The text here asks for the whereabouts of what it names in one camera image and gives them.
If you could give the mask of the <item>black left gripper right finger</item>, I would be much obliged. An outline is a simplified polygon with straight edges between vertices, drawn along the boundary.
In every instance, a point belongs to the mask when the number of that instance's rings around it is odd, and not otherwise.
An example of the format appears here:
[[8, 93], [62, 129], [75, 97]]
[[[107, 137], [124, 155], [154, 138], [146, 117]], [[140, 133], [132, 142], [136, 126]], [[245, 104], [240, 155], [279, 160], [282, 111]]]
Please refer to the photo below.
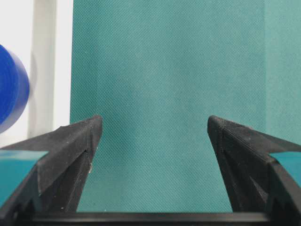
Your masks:
[[214, 115], [207, 133], [234, 212], [264, 212], [279, 226], [301, 224], [301, 185], [276, 159], [296, 159], [300, 145]]

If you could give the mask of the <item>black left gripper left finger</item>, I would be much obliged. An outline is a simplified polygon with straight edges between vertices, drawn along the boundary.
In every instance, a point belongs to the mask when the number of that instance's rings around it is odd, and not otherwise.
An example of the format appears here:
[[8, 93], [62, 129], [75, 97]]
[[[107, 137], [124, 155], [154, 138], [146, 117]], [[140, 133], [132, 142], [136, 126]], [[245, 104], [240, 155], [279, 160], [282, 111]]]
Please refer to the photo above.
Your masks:
[[103, 130], [99, 115], [0, 150], [0, 223], [22, 215], [75, 212]]

